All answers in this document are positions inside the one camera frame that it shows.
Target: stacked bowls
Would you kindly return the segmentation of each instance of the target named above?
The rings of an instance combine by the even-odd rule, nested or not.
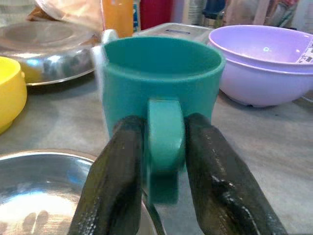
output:
[[[313,90],[313,35],[263,25],[213,30],[209,44],[227,59],[221,90],[244,105],[290,102]]]

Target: mug handle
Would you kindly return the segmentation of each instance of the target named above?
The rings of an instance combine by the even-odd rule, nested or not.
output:
[[[176,203],[178,173],[185,161],[185,127],[178,100],[149,100],[147,147],[149,203]]]

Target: red container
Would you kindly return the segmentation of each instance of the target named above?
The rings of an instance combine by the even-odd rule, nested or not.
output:
[[[173,0],[141,0],[141,29],[170,22]]]

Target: sticker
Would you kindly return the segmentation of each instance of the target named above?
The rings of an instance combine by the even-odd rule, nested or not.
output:
[[[302,54],[302,56],[298,59],[297,63],[309,64],[313,62],[313,40],[309,43],[308,48]]]
[[[167,32],[174,32],[174,33],[190,34],[190,32],[179,31],[179,30],[174,30],[174,29],[167,29],[166,31]]]

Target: stainless steel plate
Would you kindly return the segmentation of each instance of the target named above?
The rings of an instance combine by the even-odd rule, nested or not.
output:
[[[96,33],[77,24],[25,22],[0,28],[0,56],[20,62],[27,85],[71,80],[93,71]]]
[[[0,234],[66,235],[94,156],[36,150],[0,156]],[[164,235],[142,202],[138,235]]]

